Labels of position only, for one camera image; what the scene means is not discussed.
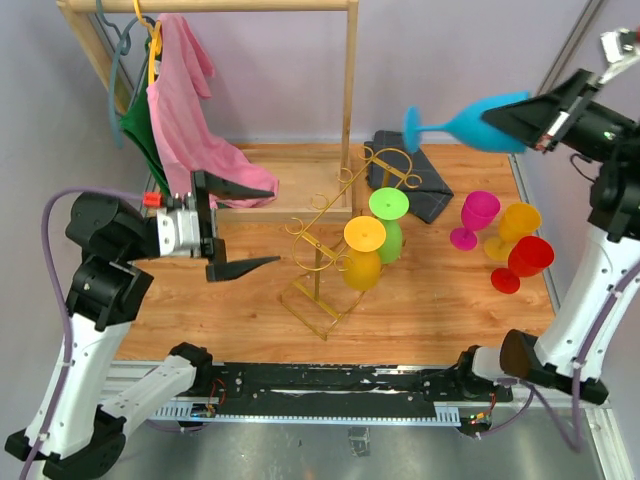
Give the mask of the blue wine glass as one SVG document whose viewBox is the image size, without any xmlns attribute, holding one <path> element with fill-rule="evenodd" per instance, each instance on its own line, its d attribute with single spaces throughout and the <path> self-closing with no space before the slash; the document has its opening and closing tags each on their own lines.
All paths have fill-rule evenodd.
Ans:
<svg viewBox="0 0 640 480">
<path fill-rule="evenodd" d="M 493 108 L 527 100 L 527 91 L 501 94 L 478 100 L 444 124 L 421 125 L 419 109 L 411 106 L 403 119 L 402 139 L 406 150 L 413 154 L 419 150 L 424 132 L 445 132 L 462 144 L 488 153 L 516 154 L 525 151 L 526 146 L 519 140 L 501 132 L 486 123 L 482 115 Z"/>
</svg>

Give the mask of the orange wine glass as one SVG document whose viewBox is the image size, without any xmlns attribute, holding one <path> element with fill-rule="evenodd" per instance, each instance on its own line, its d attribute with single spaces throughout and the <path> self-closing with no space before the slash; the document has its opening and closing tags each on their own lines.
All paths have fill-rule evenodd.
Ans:
<svg viewBox="0 0 640 480">
<path fill-rule="evenodd" d="M 345 225 L 343 236 L 349 247 L 343 262 L 345 283 L 357 291 L 373 288 L 381 273 L 378 249 L 386 241 L 385 227 L 378 219 L 361 215 Z"/>
<path fill-rule="evenodd" d="M 541 223 L 541 215 L 533 205 L 523 202 L 510 205 L 499 221 L 498 234 L 484 242 L 485 254 L 493 261 L 506 261 L 515 244 L 535 232 Z"/>
</svg>

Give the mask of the pink wine glass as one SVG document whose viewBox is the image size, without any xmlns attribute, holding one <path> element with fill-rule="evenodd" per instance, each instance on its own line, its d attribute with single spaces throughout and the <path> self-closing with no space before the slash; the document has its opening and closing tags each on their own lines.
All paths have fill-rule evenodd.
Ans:
<svg viewBox="0 0 640 480">
<path fill-rule="evenodd" d="M 496 195 L 484 190 L 471 192 L 461 209 L 462 226 L 450 233 L 450 243 L 462 251 L 473 250 L 478 244 L 477 232 L 486 229 L 501 210 Z"/>
</svg>

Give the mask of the red wine glass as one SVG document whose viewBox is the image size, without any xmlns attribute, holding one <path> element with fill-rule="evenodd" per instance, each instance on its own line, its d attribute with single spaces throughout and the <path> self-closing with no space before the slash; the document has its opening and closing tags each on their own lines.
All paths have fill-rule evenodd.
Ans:
<svg viewBox="0 0 640 480">
<path fill-rule="evenodd" d="M 520 289 L 522 278 L 540 274 L 554 259 L 553 247 L 546 240 L 525 236 L 511 250 L 507 266 L 492 272 L 491 284 L 501 293 L 514 294 Z"/>
</svg>

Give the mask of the green wine glass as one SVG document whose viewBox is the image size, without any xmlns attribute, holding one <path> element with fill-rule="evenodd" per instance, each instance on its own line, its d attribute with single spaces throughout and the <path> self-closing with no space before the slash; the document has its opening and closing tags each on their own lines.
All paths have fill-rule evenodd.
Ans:
<svg viewBox="0 0 640 480">
<path fill-rule="evenodd" d="M 399 220 L 408 213 L 409 199 L 397 188 L 384 187 L 371 194 L 369 209 L 386 231 L 386 239 L 377 252 L 384 265 L 391 264 L 402 252 L 404 236 Z"/>
</svg>

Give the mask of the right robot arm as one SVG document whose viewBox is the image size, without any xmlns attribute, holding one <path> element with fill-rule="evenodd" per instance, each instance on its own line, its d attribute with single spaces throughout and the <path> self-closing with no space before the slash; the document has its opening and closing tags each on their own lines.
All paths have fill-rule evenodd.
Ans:
<svg viewBox="0 0 640 480">
<path fill-rule="evenodd" d="M 543 152 L 563 144 L 600 163 L 590 186 L 586 247 L 548 329 L 510 330 L 500 348 L 461 353 L 453 387 L 466 400 L 515 380 L 601 405 L 604 355 L 639 289 L 639 124 L 595 102 L 608 75 L 579 69 L 539 96 L 486 111 L 489 125 Z"/>
</svg>

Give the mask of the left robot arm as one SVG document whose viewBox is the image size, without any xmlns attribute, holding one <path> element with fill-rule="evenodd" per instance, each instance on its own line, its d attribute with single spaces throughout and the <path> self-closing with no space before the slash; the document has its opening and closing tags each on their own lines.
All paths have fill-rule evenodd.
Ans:
<svg viewBox="0 0 640 480">
<path fill-rule="evenodd" d="M 37 414 L 5 443 L 22 462 L 24 479 L 97 479 L 170 400 L 212 390 L 212 355 L 181 343 L 122 393 L 102 398 L 112 361 L 153 281 L 138 261 L 202 258 L 210 282 L 235 280 L 265 264 L 261 257 L 227 258 L 210 202 L 268 199 L 268 190 L 198 170 L 182 195 L 102 187 L 74 187 L 71 194 L 66 236 L 79 246 L 81 262 L 69 289 L 54 291 L 63 322 L 61 350 Z"/>
</svg>

